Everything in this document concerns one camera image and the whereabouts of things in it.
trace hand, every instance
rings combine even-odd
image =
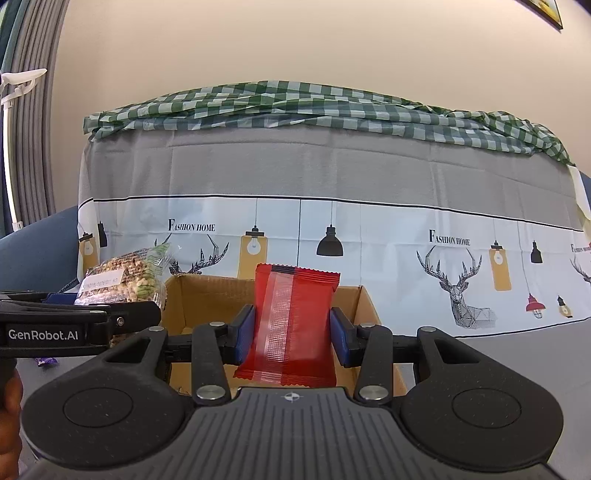
[[[22,442],[19,435],[22,382],[14,371],[4,389],[4,409],[0,410],[0,480],[16,480]]]

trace open cardboard box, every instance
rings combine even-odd
[[[162,326],[169,335],[191,333],[196,325],[209,322],[231,323],[241,308],[254,303],[254,280],[210,277],[208,275],[178,275],[166,282],[167,301],[163,312]],[[339,287],[333,296],[333,307],[340,307],[354,324],[377,323],[375,311],[365,287]],[[343,368],[333,352],[337,385],[353,394],[359,368]],[[224,365],[232,396],[239,387],[273,386],[234,378],[233,365]],[[191,365],[173,364],[170,385],[182,394],[191,391]],[[394,395],[407,392],[399,369],[394,365]]]

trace snack bag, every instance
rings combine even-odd
[[[275,385],[336,386],[329,311],[340,274],[260,264],[255,333],[234,377]]]
[[[47,367],[49,365],[57,365],[57,360],[53,357],[35,358],[38,367]]]
[[[153,301],[163,308],[161,277],[170,261],[171,246],[165,242],[103,262],[87,272],[74,304]]]

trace wall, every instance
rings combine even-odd
[[[83,117],[198,86],[301,80],[542,123],[591,173],[591,17],[517,0],[70,0],[51,111],[56,206],[77,202]]]

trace picture frame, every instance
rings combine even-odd
[[[562,17],[558,10],[558,0],[519,0],[541,17],[554,25],[558,30],[562,30]]]

